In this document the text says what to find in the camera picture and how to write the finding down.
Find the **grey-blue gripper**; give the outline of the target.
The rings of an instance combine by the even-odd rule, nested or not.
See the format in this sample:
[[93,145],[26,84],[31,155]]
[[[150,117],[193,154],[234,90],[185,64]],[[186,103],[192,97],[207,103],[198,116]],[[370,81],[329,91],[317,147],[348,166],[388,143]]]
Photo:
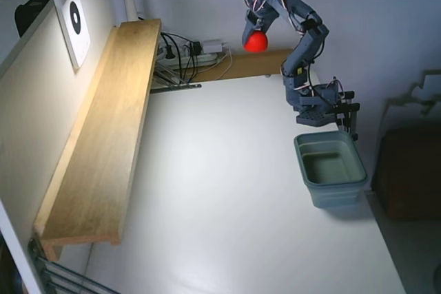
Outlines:
[[284,0],[244,0],[247,6],[245,28],[242,33],[242,44],[246,45],[255,30],[267,34],[272,23],[277,18],[283,18],[289,23],[289,15],[283,5]]

